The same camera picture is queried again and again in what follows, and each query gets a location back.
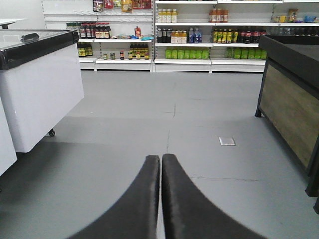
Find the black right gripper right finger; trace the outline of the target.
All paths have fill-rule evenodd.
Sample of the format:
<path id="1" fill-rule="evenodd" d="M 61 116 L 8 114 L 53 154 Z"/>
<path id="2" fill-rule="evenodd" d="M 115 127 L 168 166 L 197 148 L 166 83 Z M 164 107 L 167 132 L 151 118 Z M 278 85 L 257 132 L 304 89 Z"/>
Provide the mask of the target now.
<path id="1" fill-rule="evenodd" d="M 174 154 L 162 157 L 161 200 L 167 239 L 261 239 L 209 201 Z"/>

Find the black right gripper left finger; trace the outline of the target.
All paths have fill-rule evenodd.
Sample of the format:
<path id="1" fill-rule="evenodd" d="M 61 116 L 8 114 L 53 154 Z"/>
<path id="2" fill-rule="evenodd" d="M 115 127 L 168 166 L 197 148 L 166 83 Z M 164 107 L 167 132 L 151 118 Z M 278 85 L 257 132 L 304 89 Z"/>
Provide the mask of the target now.
<path id="1" fill-rule="evenodd" d="M 124 194 L 71 239 L 155 239 L 160 190 L 160 159 L 148 155 Z"/>

